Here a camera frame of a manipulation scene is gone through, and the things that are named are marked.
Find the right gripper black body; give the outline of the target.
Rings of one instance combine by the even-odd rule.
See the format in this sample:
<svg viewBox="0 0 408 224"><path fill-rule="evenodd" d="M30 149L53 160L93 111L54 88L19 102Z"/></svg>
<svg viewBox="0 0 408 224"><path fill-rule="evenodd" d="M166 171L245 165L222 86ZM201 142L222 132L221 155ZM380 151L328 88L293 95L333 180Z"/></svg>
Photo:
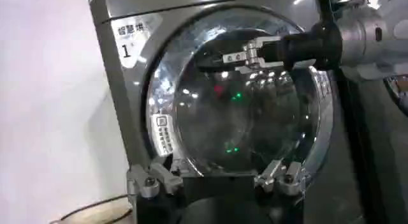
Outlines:
<svg viewBox="0 0 408 224"><path fill-rule="evenodd" d="M320 21L310 31L284 36L278 44L277 57L292 70L296 63L314 60L317 70L337 69L342 56L342 37L333 21Z"/></svg>

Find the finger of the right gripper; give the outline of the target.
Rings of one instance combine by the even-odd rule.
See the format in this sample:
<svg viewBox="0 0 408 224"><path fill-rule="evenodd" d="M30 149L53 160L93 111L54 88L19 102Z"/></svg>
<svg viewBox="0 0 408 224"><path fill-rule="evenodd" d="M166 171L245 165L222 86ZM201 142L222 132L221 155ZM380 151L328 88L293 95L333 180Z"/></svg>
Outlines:
<svg viewBox="0 0 408 224"><path fill-rule="evenodd" d="M194 66L201 72L220 73L236 71L241 68L250 70L272 69L284 66L284 62L276 58L250 56L248 52L233 52L229 54L209 54L194 58Z"/></svg>
<svg viewBox="0 0 408 224"><path fill-rule="evenodd" d="M217 35L213 40L204 43L200 48L200 54L229 54L243 51L243 46L251 40L259 37L274 37L281 39L279 35L272 35L259 29L237 29Z"/></svg>

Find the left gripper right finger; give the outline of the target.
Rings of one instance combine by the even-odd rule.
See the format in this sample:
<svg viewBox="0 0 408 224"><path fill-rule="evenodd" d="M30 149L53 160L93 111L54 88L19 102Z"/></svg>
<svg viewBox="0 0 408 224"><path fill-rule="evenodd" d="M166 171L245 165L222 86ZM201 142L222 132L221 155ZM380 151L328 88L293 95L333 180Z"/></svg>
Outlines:
<svg viewBox="0 0 408 224"><path fill-rule="evenodd" d="M295 197L305 193L308 176L302 162L274 159L264 168L254 169L254 187L264 196Z"/></svg>

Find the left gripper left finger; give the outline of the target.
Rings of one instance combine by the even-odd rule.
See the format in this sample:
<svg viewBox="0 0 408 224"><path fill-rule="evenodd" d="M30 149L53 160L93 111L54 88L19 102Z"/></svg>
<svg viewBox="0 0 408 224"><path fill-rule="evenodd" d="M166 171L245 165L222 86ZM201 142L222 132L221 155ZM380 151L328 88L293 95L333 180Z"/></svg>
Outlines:
<svg viewBox="0 0 408 224"><path fill-rule="evenodd" d="M173 195L181 187L183 180L179 175L171 172L173 155L158 157L144 168L139 164L131 165L126 174L127 197L154 198L159 195L161 186L166 194Z"/></svg>

